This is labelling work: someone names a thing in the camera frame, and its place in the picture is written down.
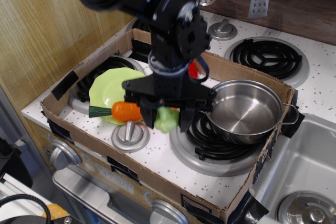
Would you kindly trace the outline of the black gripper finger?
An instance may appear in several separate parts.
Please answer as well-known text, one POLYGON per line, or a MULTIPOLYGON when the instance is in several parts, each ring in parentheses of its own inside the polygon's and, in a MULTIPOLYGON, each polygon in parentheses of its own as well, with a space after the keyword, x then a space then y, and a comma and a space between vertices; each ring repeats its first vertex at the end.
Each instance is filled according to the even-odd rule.
POLYGON ((197 113, 197 108, 194 107, 187 107, 187 108, 180 108, 180 114, 179 114, 179 127, 181 132, 186 132, 191 123, 193 122, 195 118, 195 114, 197 113))
POLYGON ((154 123, 157 116, 157 103, 151 102, 141 102, 140 103, 140 112, 142 114, 143 120, 149 128, 154 128, 154 123))

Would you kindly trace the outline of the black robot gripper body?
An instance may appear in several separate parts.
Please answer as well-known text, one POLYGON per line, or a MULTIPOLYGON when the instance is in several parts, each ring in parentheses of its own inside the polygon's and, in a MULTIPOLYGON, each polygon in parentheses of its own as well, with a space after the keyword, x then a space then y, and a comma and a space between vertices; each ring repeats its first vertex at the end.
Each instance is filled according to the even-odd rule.
POLYGON ((136 103, 141 111, 156 111, 160 107, 174 107, 184 111, 213 109, 216 92, 203 85, 203 79, 194 79, 186 72, 178 77, 149 76, 126 80, 122 83, 124 99, 136 103))

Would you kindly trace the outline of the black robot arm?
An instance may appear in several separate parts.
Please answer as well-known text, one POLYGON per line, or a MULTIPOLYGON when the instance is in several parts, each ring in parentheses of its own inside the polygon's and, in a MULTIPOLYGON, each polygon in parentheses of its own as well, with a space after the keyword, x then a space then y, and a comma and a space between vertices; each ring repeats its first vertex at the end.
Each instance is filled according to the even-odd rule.
POLYGON ((178 124, 188 130, 195 114, 211 111, 215 92, 203 80, 189 76, 188 67, 198 60, 205 71, 201 55, 210 47, 207 23, 197 0, 80 0, 96 11, 120 10, 147 24, 152 49, 148 63, 151 75, 125 81, 125 100, 136 103, 144 122, 154 127, 160 107, 179 108, 178 124))

